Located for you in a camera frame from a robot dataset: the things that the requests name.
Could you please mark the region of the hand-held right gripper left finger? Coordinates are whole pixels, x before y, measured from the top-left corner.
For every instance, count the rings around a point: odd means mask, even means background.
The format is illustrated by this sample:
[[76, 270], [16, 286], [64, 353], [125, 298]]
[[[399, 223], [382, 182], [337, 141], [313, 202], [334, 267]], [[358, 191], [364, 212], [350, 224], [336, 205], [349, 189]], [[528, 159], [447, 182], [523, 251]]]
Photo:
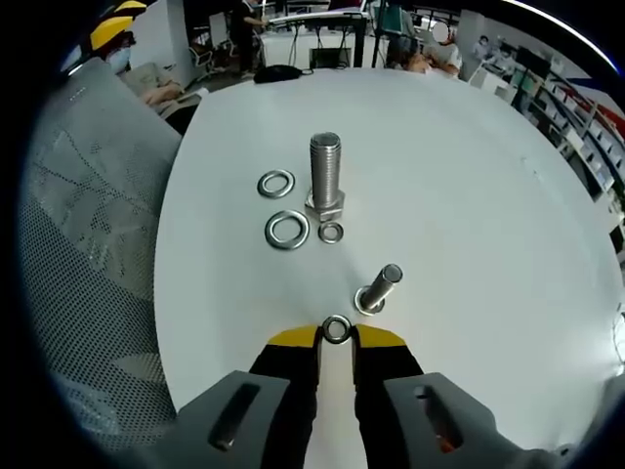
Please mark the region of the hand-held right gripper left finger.
[[271, 338], [236, 370], [185, 405], [160, 443], [164, 468], [301, 468], [316, 416], [321, 329]]

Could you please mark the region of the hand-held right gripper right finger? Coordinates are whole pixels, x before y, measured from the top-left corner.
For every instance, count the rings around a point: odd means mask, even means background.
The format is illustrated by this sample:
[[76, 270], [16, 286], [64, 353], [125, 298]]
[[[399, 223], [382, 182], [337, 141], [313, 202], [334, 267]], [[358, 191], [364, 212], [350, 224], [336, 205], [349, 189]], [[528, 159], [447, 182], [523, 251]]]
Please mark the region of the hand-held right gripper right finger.
[[369, 467], [563, 467], [558, 453], [504, 437], [488, 407], [424, 372], [398, 335], [358, 324], [353, 337], [355, 415]]

